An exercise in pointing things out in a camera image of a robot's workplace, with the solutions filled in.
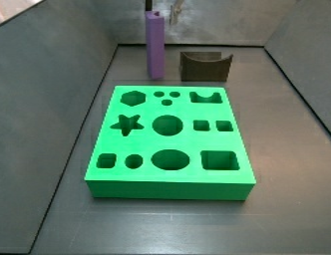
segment square hole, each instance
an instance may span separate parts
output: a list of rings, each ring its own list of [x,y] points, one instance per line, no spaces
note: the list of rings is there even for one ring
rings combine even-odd
[[[218,131],[233,131],[232,123],[228,121],[216,121],[216,128]]]
[[[193,121],[193,129],[196,131],[209,131],[209,122],[208,121]]]
[[[103,153],[98,157],[97,168],[113,168],[117,163],[117,155],[113,153]]]
[[[201,163],[205,170],[238,170],[238,163],[233,151],[204,150]]]

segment star-shaped hole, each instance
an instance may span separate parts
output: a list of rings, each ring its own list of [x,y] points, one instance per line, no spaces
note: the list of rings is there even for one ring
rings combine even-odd
[[[122,135],[129,136],[133,129],[143,129],[145,127],[138,123],[141,116],[126,117],[119,115],[119,122],[111,125],[111,129],[121,129]]]

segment shape sorter tray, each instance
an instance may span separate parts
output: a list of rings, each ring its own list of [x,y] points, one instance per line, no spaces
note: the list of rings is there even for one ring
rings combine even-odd
[[[225,89],[117,86],[86,181],[95,197],[244,200],[256,179]]]

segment circular hole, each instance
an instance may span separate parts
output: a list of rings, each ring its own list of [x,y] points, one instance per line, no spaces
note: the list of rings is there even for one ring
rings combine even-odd
[[[139,155],[133,154],[133,155],[127,156],[127,158],[126,158],[127,168],[137,169],[137,168],[139,168],[139,166],[142,164],[143,164],[143,158]]]
[[[189,156],[180,150],[165,149],[153,155],[151,162],[162,170],[180,170],[189,165]]]
[[[172,105],[172,100],[162,100],[162,105],[164,106],[170,106]]]
[[[176,116],[161,116],[153,122],[153,129],[161,135],[176,135],[182,130],[181,119]]]
[[[158,97],[158,98],[161,98],[164,95],[165,95],[164,92],[154,92],[154,96]]]
[[[173,98],[178,98],[180,97],[180,92],[170,92],[170,96]]]

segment purple cylinder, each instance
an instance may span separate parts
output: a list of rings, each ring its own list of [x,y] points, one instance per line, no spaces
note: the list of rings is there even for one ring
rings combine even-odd
[[[165,17],[146,12],[147,64],[151,79],[165,76]]]

